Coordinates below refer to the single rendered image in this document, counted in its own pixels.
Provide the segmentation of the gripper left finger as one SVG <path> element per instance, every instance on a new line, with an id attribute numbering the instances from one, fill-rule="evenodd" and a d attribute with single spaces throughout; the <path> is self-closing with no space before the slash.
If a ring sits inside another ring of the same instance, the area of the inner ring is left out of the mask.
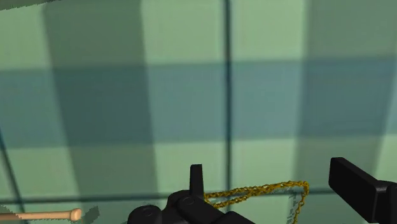
<path id="1" fill-rule="evenodd" d="M 190 166 L 190 188 L 169 195 L 167 205 L 135 208 L 127 224 L 254 224 L 240 214 L 223 213 L 204 201 L 202 166 Z"/>

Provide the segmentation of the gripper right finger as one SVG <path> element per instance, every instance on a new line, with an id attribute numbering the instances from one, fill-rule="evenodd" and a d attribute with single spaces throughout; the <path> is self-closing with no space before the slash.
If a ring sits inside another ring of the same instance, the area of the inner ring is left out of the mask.
<path id="1" fill-rule="evenodd" d="M 328 184 L 367 222 L 397 224 L 397 183 L 378 180 L 347 159 L 333 157 Z"/>

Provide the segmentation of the wooden baseball bat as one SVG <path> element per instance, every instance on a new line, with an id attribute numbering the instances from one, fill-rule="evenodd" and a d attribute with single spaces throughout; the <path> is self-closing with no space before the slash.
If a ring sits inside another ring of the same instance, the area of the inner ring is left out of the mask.
<path id="1" fill-rule="evenodd" d="M 82 210 L 80 208 L 70 211 L 51 211 L 33 213 L 0 213 L 0 221 L 12 220 L 69 220 L 78 221 L 81 219 Z"/>

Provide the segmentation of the green plaid bed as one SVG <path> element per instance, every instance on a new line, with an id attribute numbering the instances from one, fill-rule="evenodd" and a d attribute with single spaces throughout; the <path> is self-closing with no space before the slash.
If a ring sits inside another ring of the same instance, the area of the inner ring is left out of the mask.
<path id="1" fill-rule="evenodd" d="M 0 204 L 93 224 L 307 181 L 298 224 L 366 224 L 331 157 L 397 182 L 397 0 L 0 0 Z"/>

